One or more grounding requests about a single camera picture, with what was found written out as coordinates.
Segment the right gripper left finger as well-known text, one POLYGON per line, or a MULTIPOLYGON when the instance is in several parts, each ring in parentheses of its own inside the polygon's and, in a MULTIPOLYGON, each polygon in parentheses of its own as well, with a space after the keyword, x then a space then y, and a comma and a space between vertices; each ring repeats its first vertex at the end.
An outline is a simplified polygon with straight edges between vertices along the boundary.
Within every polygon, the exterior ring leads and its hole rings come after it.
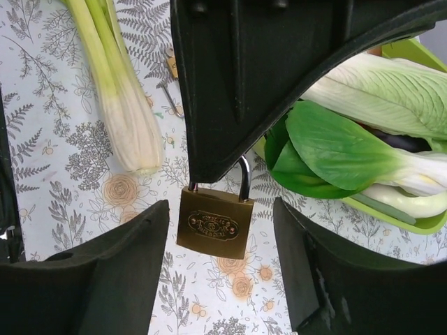
POLYGON ((36 262, 1 265, 2 334, 146 334, 169 226, 160 200, 36 262))

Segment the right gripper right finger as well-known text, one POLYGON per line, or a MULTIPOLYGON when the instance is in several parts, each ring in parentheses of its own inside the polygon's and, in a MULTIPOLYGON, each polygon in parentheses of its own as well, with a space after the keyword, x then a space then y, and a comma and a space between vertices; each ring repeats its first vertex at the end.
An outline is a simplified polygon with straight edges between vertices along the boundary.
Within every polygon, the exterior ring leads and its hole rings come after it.
POLYGON ((390 258, 274 201, 291 329, 299 334, 445 334, 446 263, 390 258))

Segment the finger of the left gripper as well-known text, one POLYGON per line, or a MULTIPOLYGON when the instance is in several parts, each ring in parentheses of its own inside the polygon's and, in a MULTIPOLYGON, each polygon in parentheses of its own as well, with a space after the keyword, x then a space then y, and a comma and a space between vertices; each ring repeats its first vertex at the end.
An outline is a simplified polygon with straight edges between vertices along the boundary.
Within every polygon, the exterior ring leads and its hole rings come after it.
POLYGON ((444 19, 445 1, 172 1, 190 180, 220 180, 336 65, 444 19))

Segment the small brass padlock shackle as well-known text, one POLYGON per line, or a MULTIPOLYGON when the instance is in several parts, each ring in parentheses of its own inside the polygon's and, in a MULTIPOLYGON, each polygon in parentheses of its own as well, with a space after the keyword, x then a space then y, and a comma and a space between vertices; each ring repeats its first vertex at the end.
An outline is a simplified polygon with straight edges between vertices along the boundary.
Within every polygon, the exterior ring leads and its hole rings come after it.
POLYGON ((176 105, 176 102, 174 101, 173 97, 170 95, 169 89, 168 89, 168 82, 171 80, 172 82, 176 82, 178 80, 178 73, 177 73, 177 65, 175 60, 175 51, 173 46, 168 46, 165 49, 166 54, 166 68, 168 70, 168 79, 166 83, 162 84, 162 89, 168 99, 168 102, 170 104, 171 110, 174 112, 174 114, 179 118, 184 118, 184 113, 182 110, 178 108, 176 105))

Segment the small brass padlock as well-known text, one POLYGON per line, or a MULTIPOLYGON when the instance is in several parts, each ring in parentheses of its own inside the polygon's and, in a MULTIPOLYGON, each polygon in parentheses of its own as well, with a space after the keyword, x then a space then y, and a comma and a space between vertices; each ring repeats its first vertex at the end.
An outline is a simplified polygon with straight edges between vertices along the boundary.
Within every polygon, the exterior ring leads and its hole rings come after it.
POLYGON ((193 182, 182 189, 177 245, 215 257, 244 259, 254 201, 249 198, 249 161, 241 156, 238 163, 242 181, 237 195, 199 188, 193 182))

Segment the floral table mat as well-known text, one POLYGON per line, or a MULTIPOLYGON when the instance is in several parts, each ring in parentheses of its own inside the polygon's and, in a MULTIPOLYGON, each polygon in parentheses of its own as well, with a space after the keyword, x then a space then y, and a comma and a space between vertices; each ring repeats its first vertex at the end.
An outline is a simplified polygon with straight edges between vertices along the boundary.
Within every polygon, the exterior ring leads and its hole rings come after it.
POLYGON ((171 221, 150 334, 290 334, 272 224, 281 197, 314 222, 361 246, 428 265, 446 259, 446 231, 419 235, 339 201, 278 185, 259 150, 248 153, 255 206, 243 261, 178 246, 179 197, 189 178, 183 118, 171 110, 165 49, 167 1, 117 1, 132 64, 159 120, 165 160, 148 177, 112 155, 87 58, 59 1, 1 2, 1 91, 18 212, 28 260, 44 260, 131 220, 167 199, 171 221))

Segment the toy bok choy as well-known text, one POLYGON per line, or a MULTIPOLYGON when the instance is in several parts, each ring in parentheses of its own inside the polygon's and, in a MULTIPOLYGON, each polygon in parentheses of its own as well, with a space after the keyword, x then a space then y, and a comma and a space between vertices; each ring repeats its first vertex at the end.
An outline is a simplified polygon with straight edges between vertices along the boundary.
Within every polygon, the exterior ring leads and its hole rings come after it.
POLYGON ((285 126, 299 157, 329 184, 413 218, 446 211, 445 154, 392 147, 311 101, 297 102, 285 126))

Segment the toy celery stalk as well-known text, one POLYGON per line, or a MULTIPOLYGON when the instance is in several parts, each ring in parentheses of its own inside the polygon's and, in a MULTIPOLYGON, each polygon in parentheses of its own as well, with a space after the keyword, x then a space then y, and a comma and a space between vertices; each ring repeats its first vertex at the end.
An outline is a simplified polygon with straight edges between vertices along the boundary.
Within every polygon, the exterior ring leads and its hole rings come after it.
POLYGON ((164 160, 161 131, 126 51, 114 3, 64 5, 87 55, 114 156, 127 172, 156 172, 164 160))

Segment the large toy napa cabbage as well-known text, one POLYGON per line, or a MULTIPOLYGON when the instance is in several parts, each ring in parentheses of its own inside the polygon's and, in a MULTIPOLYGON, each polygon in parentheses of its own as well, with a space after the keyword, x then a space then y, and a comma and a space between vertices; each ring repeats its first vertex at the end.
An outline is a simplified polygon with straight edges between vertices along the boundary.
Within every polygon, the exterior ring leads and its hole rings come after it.
POLYGON ((302 95, 345 117, 446 151, 446 74, 406 59, 360 53, 334 67, 302 95))

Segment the green plastic basket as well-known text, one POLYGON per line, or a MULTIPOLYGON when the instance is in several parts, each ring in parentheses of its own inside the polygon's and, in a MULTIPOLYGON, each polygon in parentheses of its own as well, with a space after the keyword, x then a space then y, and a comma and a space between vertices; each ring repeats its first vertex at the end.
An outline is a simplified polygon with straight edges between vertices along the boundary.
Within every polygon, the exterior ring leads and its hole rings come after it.
POLYGON ((294 193, 350 202, 414 232, 442 224, 446 70, 406 54, 355 54, 269 130, 263 159, 294 193))

